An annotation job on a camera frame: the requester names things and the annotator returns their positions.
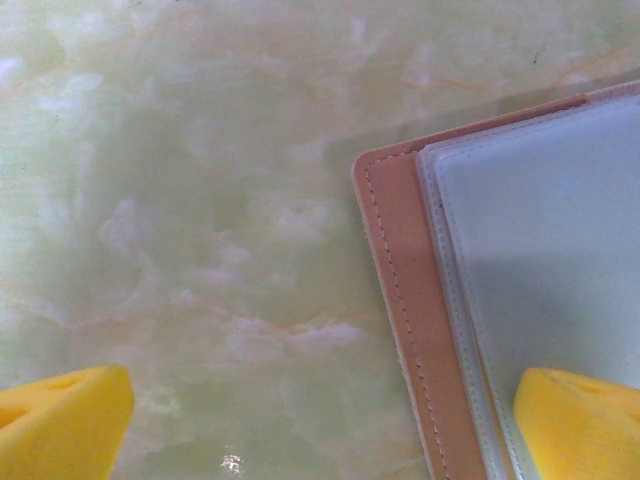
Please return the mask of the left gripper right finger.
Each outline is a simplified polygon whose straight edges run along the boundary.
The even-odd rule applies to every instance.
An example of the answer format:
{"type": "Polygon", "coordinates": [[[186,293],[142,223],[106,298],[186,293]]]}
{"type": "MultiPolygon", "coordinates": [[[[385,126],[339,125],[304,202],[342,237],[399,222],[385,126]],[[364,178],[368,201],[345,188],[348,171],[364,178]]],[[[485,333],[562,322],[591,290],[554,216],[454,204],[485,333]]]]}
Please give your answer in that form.
{"type": "Polygon", "coordinates": [[[540,480],[640,480],[640,390],[531,368],[513,408],[540,480]]]}

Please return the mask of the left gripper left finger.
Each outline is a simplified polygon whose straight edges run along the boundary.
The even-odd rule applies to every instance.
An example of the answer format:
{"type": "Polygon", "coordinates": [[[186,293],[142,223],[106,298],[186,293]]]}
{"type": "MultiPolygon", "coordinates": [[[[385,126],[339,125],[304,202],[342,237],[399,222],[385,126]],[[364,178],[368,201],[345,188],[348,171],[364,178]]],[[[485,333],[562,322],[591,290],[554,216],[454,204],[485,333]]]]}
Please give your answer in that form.
{"type": "Polygon", "coordinates": [[[109,480],[134,405],[121,365],[0,390],[0,480],[109,480]]]}

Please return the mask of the pink card holder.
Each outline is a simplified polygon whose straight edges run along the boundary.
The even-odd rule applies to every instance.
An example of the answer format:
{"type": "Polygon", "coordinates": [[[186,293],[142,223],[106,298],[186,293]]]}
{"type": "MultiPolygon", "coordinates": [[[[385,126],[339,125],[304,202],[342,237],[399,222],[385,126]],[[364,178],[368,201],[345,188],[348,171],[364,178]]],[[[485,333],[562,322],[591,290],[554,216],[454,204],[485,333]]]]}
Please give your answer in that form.
{"type": "Polygon", "coordinates": [[[528,369],[640,390],[640,80],[365,153],[352,178],[432,480],[540,480],[528,369]]]}

